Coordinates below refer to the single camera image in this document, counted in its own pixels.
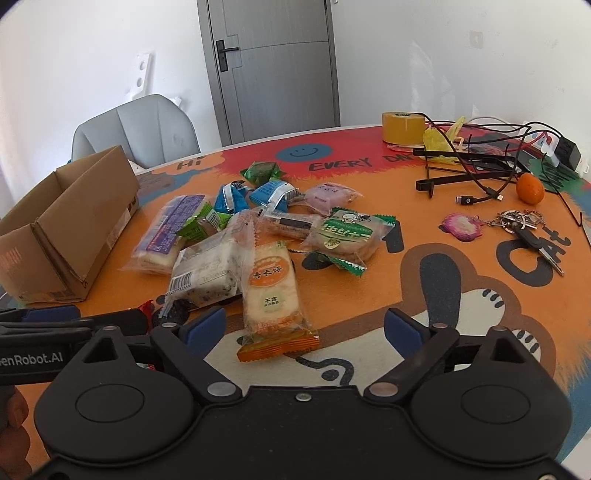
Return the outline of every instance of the orange snack package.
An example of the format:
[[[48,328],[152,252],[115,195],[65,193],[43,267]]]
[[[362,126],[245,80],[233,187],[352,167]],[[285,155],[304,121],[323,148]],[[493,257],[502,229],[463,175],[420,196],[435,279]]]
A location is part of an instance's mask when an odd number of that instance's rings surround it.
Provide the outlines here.
[[[302,312],[296,274],[285,243],[258,245],[254,267],[244,283],[242,300],[248,335],[238,350],[241,362],[319,347],[320,339]]]

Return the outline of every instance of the blue snack wrapper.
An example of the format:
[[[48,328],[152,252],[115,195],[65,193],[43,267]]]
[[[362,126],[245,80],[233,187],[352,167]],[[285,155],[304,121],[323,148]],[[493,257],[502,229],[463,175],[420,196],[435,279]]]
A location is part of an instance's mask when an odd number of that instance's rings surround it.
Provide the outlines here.
[[[220,187],[213,209],[219,213],[233,214],[248,210],[248,204],[244,195],[232,182]]]
[[[257,205],[287,213],[289,203],[299,197],[300,191],[283,180],[271,180],[251,193],[250,200]]]

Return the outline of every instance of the pink keychain tag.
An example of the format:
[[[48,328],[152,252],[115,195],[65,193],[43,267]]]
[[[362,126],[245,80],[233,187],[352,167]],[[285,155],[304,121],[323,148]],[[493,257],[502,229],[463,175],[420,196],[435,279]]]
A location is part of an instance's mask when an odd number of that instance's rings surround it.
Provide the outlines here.
[[[462,242],[471,242],[475,238],[482,235],[481,226],[486,225],[478,217],[471,217],[463,213],[452,213],[447,215],[439,228],[445,232],[450,233]]]

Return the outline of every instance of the snack package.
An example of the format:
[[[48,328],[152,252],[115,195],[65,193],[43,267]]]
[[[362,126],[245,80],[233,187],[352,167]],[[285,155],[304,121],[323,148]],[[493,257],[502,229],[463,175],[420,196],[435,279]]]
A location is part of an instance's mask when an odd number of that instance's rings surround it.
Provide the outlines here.
[[[248,210],[248,204],[244,198],[244,182],[232,182],[220,187],[217,194],[216,203],[213,209],[217,213],[233,214],[243,210]]]
[[[284,213],[279,210],[265,209],[259,217],[257,231],[275,233],[290,238],[304,240],[312,228],[318,228],[322,222],[320,215],[300,215]]]
[[[267,183],[270,180],[281,180],[284,171],[281,171],[279,165],[274,161],[256,161],[250,167],[240,172],[255,187]]]
[[[283,242],[257,246],[242,300],[248,335],[237,353],[241,362],[309,351],[320,345],[302,313],[296,274]]]
[[[129,270],[170,275],[185,240],[177,235],[187,219],[207,204],[205,195],[173,198],[159,211],[155,221],[140,240],[126,266]]]
[[[200,242],[222,229],[222,219],[207,199],[178,230],[178,235],[192,242]]]
[[[313,228],[298,247],[300,252],[319,252],[332,263],[360,277],[379,243],[394,227],[396,217],[367,215],[335,208],[319,227]]]
[[[333,208],[344,207],[360,196],[359,192],[345,185],[326,182],[310,188],[303,197],[298,199],[298,202],[306,203],[328,217]]]
[[[256,205],[287,213],[287,206],[299,196],[300,191],[292,184],[283,180],[271,180],[258,187],[249,198]]]
[[[188,300],[201,308],[242,292],[243,265],[246,262],[250,272],[254,258],[254,220],[254,215],[234,215],[225,230],[180,252],[163,315],[175,300]]]

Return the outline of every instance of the human hand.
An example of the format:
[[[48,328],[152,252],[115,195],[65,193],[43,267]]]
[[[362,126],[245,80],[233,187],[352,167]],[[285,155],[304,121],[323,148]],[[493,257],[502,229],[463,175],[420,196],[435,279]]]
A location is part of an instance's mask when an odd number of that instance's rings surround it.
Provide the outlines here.
[[[15,388],[6,404],[8,426],[0,433],[0,469],[11,480],[24,480],[32,473],[27,463],[31,439],[22,424],[29,415],[25,397]]]

